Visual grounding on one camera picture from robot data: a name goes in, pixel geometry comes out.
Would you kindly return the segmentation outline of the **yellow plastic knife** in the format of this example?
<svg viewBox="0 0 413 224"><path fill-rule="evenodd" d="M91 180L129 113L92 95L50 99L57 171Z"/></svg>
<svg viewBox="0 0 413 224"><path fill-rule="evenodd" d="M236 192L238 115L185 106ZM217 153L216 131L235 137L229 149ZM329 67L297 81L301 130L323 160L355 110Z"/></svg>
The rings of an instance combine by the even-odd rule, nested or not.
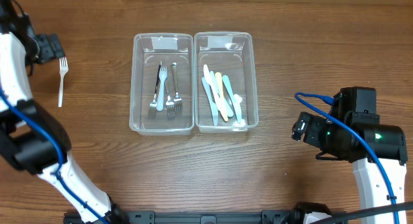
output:
<svg viewBox="0 0 413 224"><path fill-rule="evenodd" d="M222 80L222 74L220 72L215 73L216 77L216 82L218 86L218 94L219 94L219 107L220 107L220 113L221 116L224 120L224 122L228 121L228 115L227 115L227 110L225 106L225 97L224 97L224 92L223 92L223 80Z"/></svg>

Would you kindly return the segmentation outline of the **pale blue plastic knife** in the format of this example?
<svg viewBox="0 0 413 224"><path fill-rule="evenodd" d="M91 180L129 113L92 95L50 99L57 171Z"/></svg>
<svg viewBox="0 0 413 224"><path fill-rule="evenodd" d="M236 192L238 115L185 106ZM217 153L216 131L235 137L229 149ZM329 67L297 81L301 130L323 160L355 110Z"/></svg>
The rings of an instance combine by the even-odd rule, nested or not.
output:
<svg viewBox="0 0 413 224"><path fill-rule="evenodd" d="M224 86L225 86L225 88L226 88L226 90L229 94L230 100L232 102L232 106L233 106L234 111L235 111L237 122L239 124L241 124L241 120L242 120L241 105L239 104L239 102L237 101L237 99L236 99L236 97L233 93L232 85L230 83L230 79L227 75L223 75L222 80L223 80L223 84L224 84Z"/></svg>

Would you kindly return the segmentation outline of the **light blue plastic knife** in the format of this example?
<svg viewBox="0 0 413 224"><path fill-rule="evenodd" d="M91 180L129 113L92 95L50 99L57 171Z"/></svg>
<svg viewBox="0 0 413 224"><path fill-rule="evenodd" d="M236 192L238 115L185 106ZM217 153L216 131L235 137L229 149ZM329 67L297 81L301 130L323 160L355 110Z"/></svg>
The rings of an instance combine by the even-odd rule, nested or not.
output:
<svg viewBox="0 0 413 224"><path fill-rule="evenodd" d="M211 110L211 114L212 114L212 121L213 121L213 125L217 126L218 124L218 109L216 104L214 103L213 99L212 99L212 94L211 94L211 88L210 85L207 83L206 79L204 77L201 78L209 105L210 105L210 110Z"/></svg>

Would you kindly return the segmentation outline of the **white plastic utensil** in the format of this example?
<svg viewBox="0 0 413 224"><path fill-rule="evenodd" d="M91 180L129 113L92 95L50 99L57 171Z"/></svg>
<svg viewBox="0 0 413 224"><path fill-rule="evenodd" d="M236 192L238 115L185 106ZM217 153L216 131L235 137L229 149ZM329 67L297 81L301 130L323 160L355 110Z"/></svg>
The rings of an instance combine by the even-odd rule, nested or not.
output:
<svg viewBox="0 0 413 224"><path fill-rule="evenodd" d="M212 79L212 77L211 77L211 75L210 75L210 71L209 71L207 65L203 65L203 73L204 73L204 78L205 78L206 82L207 82L207 83L210 85L210 87L211 87L212 95L213 95L213 97L214 97L214 101L215 101L215 103L216 103L217 109L218 109L219 111L222 111L222 110L223 110L223 106L222 106L220 97L219 97L219 95L218 95L218 93L217 93L217 90L216 90L216 88L215 88L215 86L214 86L213 79Z"/></svg>

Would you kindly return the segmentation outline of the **black handled metal fork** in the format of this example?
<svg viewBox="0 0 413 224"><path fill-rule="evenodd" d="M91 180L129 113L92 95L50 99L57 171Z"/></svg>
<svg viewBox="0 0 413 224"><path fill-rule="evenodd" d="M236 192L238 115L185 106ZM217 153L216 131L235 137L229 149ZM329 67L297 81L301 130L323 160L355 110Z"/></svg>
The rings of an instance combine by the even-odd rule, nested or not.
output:
<svg viewBox="0 0 413 224"><path fill-rule="evenodd" d="M159 66L158 66L158 70L157 70L156 87L155 87L155 90L154 90L154 98L151 101L150 106L149 106L149 110L148 110L148 117L150 119L154 119L156 117L156 114L157 114L157 109L156 108L157 108L157 93L158 93L158 89L159 89L159 73L160 73L162 65L163 65L163 62L160 61Z"/></svg>

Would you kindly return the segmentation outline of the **metal utensil handle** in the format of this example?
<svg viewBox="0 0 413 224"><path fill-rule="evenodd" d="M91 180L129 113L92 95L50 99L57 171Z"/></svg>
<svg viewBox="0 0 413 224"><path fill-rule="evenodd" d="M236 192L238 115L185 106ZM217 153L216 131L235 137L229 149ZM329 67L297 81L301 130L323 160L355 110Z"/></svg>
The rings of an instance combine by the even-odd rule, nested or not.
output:
<svg viewBox="0 0 413 224"><path fill-rule="evenodd" d="M168 79L165 80L165 89L166 89L166 103L165 108L167 112L168 119L174 119L175 117L175 103L172 101L169 89Z"/></svg>

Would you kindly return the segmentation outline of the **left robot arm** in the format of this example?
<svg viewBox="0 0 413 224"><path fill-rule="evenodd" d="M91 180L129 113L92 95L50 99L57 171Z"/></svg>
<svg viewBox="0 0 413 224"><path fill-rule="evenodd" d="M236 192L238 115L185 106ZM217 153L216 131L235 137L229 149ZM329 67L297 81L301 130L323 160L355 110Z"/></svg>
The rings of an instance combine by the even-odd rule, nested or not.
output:
<svg viewBox="0 0 413 224"><path fill-rule="evenodd" d="M30 25L1 25L1 156L16 170L51 184L82 223L130 223L76 163L63 126L33 99L26 65L46 63L56 50L32 35Z"/></svg>

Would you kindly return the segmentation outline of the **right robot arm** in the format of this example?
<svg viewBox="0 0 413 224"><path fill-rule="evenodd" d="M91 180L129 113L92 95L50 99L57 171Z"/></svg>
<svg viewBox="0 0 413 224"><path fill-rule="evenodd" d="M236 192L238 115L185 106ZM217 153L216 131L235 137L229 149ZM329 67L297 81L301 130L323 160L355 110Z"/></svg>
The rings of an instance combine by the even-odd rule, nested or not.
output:
<svg viewBox="0 0 413 224"><path fill-rule="evenodd" d="M406 144L397 126L380 125L375 114L357 113L344 127L325 118L300 113L292 127L292 139L320 149L319 160L348 161L358 186L360 210L334 214L320 204L296 208L296 223L406 223Z"/></svg>

